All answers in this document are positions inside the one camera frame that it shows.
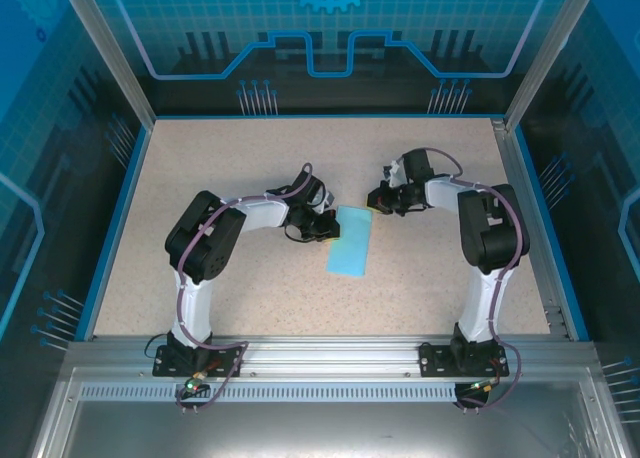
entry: speckled tabletop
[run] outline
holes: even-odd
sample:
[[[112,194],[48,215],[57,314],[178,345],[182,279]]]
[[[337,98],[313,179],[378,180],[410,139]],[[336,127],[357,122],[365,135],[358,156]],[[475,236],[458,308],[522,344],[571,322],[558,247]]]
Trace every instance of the speckled tabletop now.
[[[506,181],[488,119],[318,118],[158,121],[127,217],[97,335],[170,329],[175,284],[164,241],[196,193],[225,197],[290,184],[305,161],[336,196],[364,206],[382,166],[418,146],[448,151],[465,177]],[[439,157],[437,172],[453,171]],[[450,333],[464,307],[469,267],[458,220],[444,210],[374,215],[366,274],[326,271],[329,244],[301,245],[282,229],[243,234],[218,278],[215,334],[379,335]],[[505,293],[499,329],[548,333],[530,262]]]

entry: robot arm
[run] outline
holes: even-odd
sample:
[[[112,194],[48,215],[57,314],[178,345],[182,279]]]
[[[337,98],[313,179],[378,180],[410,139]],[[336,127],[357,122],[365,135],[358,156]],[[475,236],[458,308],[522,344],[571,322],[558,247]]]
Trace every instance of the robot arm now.
[[[478,347],[491,348],[495,343],[489,328],[494,292],[499,287],[494,312],[497,330],[502,297],[513,269],[499,282],[499,275],[513,258],[517,237],[511,217],[493,195],[457,182],[450,175],[436,175],[427,151],[410,151],[384,168],[385,179],[367,198],[367,206],[383,214],[404,216],[428,208],[444,208],[458,215],[462,251],[471,265],[471,279],[466,306],[454,328],[451,349],[460,369],[469,369],[469,356]],[[522,255],[529,251],[529,237],[522,221],[518,202],[510,185],[493,187],[516,211],[523,229]]]
[[[300,231],[301,238],[298,241],[302,242],[339,237],[340,225],[335,219],[335,210],[329,209],[333,195],[316,177],[311,176],[309,183],[295,196],[284,200],[273,199],[298,188],[306,178],[307,172],[303,171],[291,186],[267,191],[263,201],[241,201],[227,209],[216,219],[211,232],[205,234],[189,254],[184,265],[187,283],[182,300],[183,325],[198,341],[207,342],[211,338],[209,309],[214,279],[227,266],[241,233],[259,228],[293,226]],[[182,254],[202,224],[215,210],[230,201],[220,199],[209,191],[196,195],[165,242],[174,270],[177,270]],[[177,271],[175,277],[179,289],[181,282]],[[177,317],[168,344],[178,348],[197,348],[183,333]]]

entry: vented panel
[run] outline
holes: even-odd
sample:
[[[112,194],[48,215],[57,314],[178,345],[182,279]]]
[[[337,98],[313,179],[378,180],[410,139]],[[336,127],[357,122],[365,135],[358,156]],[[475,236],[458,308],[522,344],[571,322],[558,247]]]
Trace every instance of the vented panel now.
[[[200,398],[206,401],[218,384]],[[397,403],[453,402],[453,383],[234,383],[222,392],[221,402],[318,402],[318,403]],[[171,402],[181,384],[85,383],[83,401],[146,401]]]

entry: blue towel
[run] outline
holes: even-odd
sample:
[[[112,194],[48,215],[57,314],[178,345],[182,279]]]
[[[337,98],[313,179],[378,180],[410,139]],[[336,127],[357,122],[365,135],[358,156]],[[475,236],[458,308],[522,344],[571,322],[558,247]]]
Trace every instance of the blue towel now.
[[[371,211],[361,208],[338,207],[336,219],[340,223],[340,238],[331,243],[327,271],[364,276],[372,215]]]

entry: enclosure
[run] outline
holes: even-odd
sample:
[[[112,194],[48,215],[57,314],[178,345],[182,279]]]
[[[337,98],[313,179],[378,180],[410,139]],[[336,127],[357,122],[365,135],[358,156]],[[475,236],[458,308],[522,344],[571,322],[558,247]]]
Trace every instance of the enclosure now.
[[[637,1],[0,0],[3,456],[635,456]],[[420,147],[510,184],[530,238],[492,409],[460,409],[477,376],[423,376],[470,293],[455,215],[365,213],[344,251],[341,208]],[[240,236],[210,322],[249,344],[182,416],[149,343],[176,319],[165,239],[200,191],[305,162],[342,236]]]

